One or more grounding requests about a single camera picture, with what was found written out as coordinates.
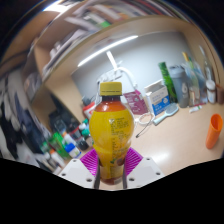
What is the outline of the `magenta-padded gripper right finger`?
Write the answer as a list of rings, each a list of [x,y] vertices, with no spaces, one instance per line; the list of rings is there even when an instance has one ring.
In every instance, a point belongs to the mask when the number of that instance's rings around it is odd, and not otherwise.
[[[124,162],[124,189],[143,187],[163,177],[163,172],[151,157],[143,157],[129,148]]]

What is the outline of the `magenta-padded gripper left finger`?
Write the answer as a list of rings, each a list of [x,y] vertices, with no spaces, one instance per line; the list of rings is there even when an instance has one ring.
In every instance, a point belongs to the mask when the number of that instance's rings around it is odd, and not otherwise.
[[[59,176],[84,188],[98,189],[100,165],[96,151],[91,149],[80,159],[72,159]]]

